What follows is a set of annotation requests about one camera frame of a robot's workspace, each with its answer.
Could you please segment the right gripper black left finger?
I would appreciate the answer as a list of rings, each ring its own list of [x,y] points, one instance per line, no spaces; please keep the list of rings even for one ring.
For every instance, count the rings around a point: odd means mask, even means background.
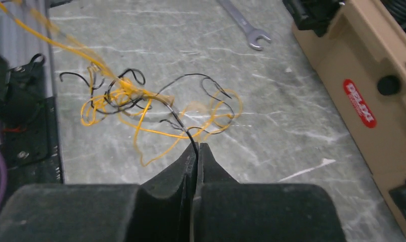
[[[0,213],[0,241],[188,241],[198,145],[146,183],[31,184]]]

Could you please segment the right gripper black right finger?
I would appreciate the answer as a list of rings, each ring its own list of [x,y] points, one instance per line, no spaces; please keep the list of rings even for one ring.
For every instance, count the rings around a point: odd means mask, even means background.
[[[345,241],[335,205],[314,184],[243,184],[202,143],[191,241]]]

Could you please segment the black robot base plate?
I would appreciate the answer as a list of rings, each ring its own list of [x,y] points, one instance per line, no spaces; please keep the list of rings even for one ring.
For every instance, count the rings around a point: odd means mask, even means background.
[[[37,53],[10,71],[13,105],[9,108],[19,121],[4,123],[2,128],[9,186],[61,184],[64,179],[51,57]]]

